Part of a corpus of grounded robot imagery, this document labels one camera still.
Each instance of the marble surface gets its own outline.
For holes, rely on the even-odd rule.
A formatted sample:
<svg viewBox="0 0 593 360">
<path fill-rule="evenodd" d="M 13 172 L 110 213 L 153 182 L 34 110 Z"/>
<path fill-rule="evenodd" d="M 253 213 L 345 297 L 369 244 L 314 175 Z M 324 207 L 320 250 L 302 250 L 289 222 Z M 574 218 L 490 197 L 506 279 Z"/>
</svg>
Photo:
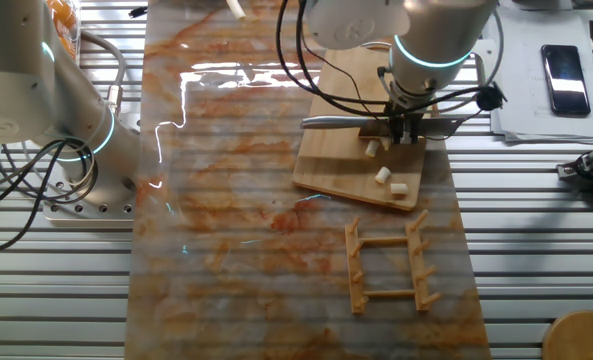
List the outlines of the marble surface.
<svg viewBox="0 0 593 360">
<path fill-rule="evenodd" d="M 277 64 L 278 7 L 249 0 L 237 22 L 224 0 L 150 1 L 126 359 L 490 358 L 443 143 L 428 145 L 412 213 L 292 185 L 312 98 Z M 352 315 L 344 225 L 399 235 L 423 209 L 444 299 Z M 366 290 L 412 287 L 404 247 L 361 258 Z"/>
</svg>

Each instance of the small white piece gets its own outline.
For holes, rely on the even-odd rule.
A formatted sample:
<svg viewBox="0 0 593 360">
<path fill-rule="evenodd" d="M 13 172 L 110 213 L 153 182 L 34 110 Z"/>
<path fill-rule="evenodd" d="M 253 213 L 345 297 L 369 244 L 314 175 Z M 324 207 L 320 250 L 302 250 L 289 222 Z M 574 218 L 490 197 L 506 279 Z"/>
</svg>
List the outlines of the small white piece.
<svg viewBox="0 0 593 360">
<path fill-rule="evenodd" d="M 227 0 L 227 5 L 229 5 L 230 9 L 232 9 L 236 19 L 245 20 L 245 11 L 243 11 L 243 8 L 240 6 L 238 0 Z"/>
<path fill-rule="evenodd" d="M 380 146 L 380 142 L 378 140 L 372 140 L 367 145 L 367 150 L 365 150 L 365 155 L 369 157 L 376 157 L 376 151 L 378 151 L 378 147 Z"/>
<path fill-rule="evenodd" d="M 409 195 L 409 187 L 407 184 L 391 184 L 392 195 L 407 196 Z"/>
<path fill-rule="evenodd" d="M 391 175 L 392 172 L 383 166 L 382 169 L 380 169 L 380 171 L 378 172 L 378 175 L 376 175 L 376 182 L 379 184 L 384 184 L 385 181 L 387 181 L 387 178 L 389 177 L 389 175 Z"/>
<path fill-rule="evenodd" d="M 380 138 L 380 143 L 383 144 L 383 149 L 385 149 L 385 151 L 389 151 L 389 148 L 392 147 L 392 138 L 384 136 Z"/>
</svg>

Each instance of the glass jar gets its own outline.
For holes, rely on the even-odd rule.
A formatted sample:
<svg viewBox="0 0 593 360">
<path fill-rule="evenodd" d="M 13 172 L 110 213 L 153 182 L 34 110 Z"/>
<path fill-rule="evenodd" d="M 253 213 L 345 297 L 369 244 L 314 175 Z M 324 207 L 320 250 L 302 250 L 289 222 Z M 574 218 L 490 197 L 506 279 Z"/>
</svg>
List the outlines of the glass jar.
<svg viewBox="0 0 593 360">
<path fill-rule="evenodd" d="M 45 0 L 60 42 L 78 63 L 80 56 L 80 0 Z"/>
</svg>

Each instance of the bolt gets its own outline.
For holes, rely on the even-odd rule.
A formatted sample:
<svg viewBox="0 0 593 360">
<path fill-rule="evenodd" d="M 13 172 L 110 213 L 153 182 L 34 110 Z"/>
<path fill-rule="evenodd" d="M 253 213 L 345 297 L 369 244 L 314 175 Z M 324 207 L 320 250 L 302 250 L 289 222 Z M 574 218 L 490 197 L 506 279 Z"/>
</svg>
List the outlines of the bolt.
<svg viewBox="0 0 593 360">
<path fill-rule="evenodd" d="M 436 90 L 436 80 L 435 79 L 425 80 L 425 91 L 434 91 L 434 90 Z"/>
</svg>

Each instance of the paper stack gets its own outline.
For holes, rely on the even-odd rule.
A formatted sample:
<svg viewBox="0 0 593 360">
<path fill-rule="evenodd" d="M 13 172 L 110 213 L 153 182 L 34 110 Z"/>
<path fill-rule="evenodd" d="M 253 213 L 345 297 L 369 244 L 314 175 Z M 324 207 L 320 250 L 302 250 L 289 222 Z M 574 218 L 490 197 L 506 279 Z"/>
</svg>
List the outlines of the paper stack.
<svg viewBox="0 0 593 360">
<path fill-rule="evenodd" d="M 499 13 L 505 55 L 496 81 L 509 101 L 492 112 L 492 131 L 507 141 L 593 143 L 593 111 L 580 118 L 552 112 L 541 56 L 546 44 L 578 48 L 593 109 L 592 46 L 582 19 L 573 11 L 523 11 L 515 6 L 500 7 Z"/>
</svg>

